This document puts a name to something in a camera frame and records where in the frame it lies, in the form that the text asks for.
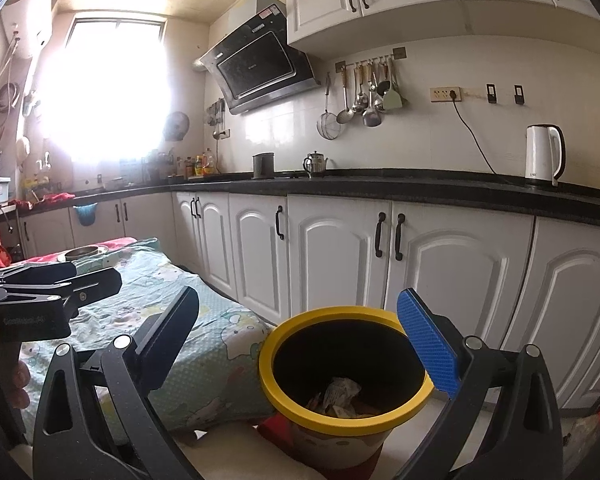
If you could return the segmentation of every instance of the hook rack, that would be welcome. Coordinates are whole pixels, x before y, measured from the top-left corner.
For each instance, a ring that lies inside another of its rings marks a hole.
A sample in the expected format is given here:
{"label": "hook rack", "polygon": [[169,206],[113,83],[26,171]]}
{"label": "hook rack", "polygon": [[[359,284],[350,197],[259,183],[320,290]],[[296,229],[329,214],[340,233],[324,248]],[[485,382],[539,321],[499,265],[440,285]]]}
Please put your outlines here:
{"label": "hook rack", "polygon": [[353,63],[339,61],[336,63],[336,73],[342,72],[342,70],[344,70],[346,67],[349,67],[349,66],[357,66],[362,63],[380,61],[380,60],[387,59],[387,58],[391,58],[393,60],[406,59],[407,58],[407,49],[403,46],[399,46],[397,48],[394,48],[393,51],[391,52],[391,54],[387,54],[386,56],[367,57],[366,59],[355,61]]}

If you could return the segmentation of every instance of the blue patterned sheet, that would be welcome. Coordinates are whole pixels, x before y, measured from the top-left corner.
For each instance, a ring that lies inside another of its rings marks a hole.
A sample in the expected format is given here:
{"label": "blue patterned sheet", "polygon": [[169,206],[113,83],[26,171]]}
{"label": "blue patterned sheet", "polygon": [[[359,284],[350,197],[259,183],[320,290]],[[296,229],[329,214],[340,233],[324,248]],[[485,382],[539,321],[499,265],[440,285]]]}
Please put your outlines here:
{"label": "blue patterned sheet", "polygon": [[[162,388],[149,395],[168,430],[206,430],[232,420],[269,416],[273,408],[258,380],[258,352],[269,326],[251,310],[211,290],[196,274],[174,266],[157,240],[136,242],[103,256],[75,262],[79,274],[115,267],[122,289],[111,298],[80,309],[65,340],[24,343],[20,358],[31,371],[31,405],[24,410],[31,439],[40,391],[54,349],[67,342],[78,351],[105,347],[117,335],[132,334],[151,314],[165,309],[184,285],[200,297],[200,315]],[[126,440],[105,388],[100,403],[118,443]]]}

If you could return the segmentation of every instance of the hand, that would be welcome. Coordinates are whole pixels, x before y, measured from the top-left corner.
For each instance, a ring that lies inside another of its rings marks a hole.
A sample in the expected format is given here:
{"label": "hand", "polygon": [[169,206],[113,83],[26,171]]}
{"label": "hand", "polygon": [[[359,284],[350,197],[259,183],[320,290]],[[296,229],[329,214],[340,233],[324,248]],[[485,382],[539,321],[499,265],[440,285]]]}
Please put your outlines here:
{"label": "hand", "polygon": [[18,361],[18,365],[13,370],[14,390],[7,394],[7,400],[16,410],[24,410],[30,403],[29,394],[23,389],[31,380],[29,368],[23,361]]}

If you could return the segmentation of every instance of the yellow rim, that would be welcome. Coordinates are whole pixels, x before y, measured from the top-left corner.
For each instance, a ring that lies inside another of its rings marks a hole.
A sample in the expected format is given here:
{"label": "yellow rim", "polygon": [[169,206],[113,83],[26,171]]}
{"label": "yellow rim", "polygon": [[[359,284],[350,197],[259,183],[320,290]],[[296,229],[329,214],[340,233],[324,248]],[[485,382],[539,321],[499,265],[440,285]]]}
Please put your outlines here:
{"label": "yellow rim", "polygon": [[273,406],[286,416],[286,418],[303,428],[334,436],[364,436],[381,433],[392,430],[416,415],[433,391],[433,383],[426,371],[422,386],[410,400],[392,412],[370,416],[369,418],[346,419],[320,415],[296,404],[282,391],[273,377],[273,357],[280,348],[280,345],[289,336],[303,328],[318,322],[337,319],[373,321],[404,334],[404,330],[395,314],[364,306],[330,306],[318,308],[286,320],[266,338],[258,360],[260,383]]}

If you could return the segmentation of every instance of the granite countertop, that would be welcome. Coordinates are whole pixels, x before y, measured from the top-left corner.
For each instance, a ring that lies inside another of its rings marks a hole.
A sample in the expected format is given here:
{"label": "granite countertop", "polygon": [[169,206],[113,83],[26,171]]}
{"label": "granite countertop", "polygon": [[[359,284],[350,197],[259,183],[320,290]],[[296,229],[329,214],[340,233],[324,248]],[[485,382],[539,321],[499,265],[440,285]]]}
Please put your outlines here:
{"label": "granite countertop", "polygon": [[324,178],[312,179],[302,171],[277,173],[270,180],[254,180],[251,173],[214,175],[186,184],[135,187],[79,196],[39,206],[20,215],[171,191],[274,196],[308,194],[422,202],[532,214],[600,226],[600,189],[565,183],[555,188],[537,187],[526,184],[521,177],[488,173],[392,169],[330,170]]}

